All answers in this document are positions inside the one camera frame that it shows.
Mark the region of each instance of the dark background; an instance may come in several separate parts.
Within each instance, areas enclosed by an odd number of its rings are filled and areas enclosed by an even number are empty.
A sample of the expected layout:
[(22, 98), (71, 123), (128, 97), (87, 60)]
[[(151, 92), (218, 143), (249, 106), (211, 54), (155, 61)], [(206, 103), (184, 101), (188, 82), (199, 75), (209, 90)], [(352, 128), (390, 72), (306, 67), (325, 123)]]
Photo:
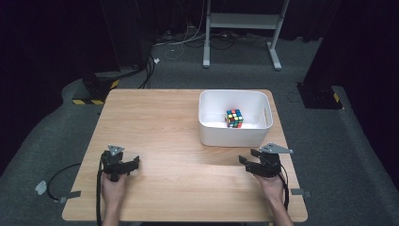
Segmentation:
[[(201, 1), (153, 2), (158, 35), (167, 30), (184, 31), (185, 14), (193, 24), (199, 24)], [(318, 74), (314, 84), (344, 87), (365, 135), (398, 187), (398, 154), (394, 146), (399, 126), (395, 106), (398, 96), (394, 90), (399, 75), (399, 4), (393, 0), (342, 1), (328, 30), (340, 2), (291, 1), (280, 37), (303, 37), (305, 41), (324, 38), (316, 55), (321, 63), (311, 65)], [(91, 3), (88, 6), (93, 8), (85, 13), (101, 18), (101, 13), (94, 13), (101, 1)], [(225, 12), (275, 12), (280, 6), (277, 0), (270, 1), (268, 7), (262, 5), (263, 1), (213, 3), (216, 10), (223, 8)], [(82, 68), (92, 69), (87, 62), (93, 53), (83, 51), (75, 42), (84, 37), (73, 32), (71, 18), (82, 14), (71, 17), (62, 1), (8, 0), (0, 6), (3, 172), (32, 128), (62, 104), (62, 89), (88, 72)], [(104, 20), (97, 22), (93, 26), (105, 26)]]

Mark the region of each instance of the forearm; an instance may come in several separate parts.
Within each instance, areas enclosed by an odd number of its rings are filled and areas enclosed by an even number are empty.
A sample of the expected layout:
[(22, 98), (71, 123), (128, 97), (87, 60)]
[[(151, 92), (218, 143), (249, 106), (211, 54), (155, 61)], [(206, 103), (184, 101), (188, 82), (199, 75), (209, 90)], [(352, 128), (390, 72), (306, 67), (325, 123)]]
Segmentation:
[(120, 223), (120, 206), (105, 207), (103, 226), (117, 226)]
[(273, 217), (278, 226), (294, 225), (281, 200), (269, 201), (269, 203), (273, 212)]

